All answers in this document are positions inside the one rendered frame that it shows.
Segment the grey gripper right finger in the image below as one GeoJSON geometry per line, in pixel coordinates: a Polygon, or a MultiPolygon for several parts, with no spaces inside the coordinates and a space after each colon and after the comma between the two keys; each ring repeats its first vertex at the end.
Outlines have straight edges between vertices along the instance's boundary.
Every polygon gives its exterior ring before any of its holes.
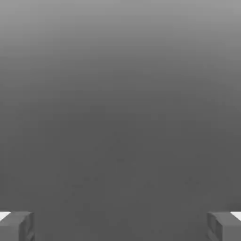
{"type": "Polygon", "coordinates": [[[207,213],[207,241],[241,241],[241,211],[207,213]]]}

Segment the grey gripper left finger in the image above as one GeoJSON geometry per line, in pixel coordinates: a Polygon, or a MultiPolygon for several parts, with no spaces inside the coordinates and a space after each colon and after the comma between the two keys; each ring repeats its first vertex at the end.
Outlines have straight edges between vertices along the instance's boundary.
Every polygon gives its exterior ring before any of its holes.
{"type": "Polygon", "coordinates": [[[35,241],[34,213],[0,211],[0,241],[35,241]]]}

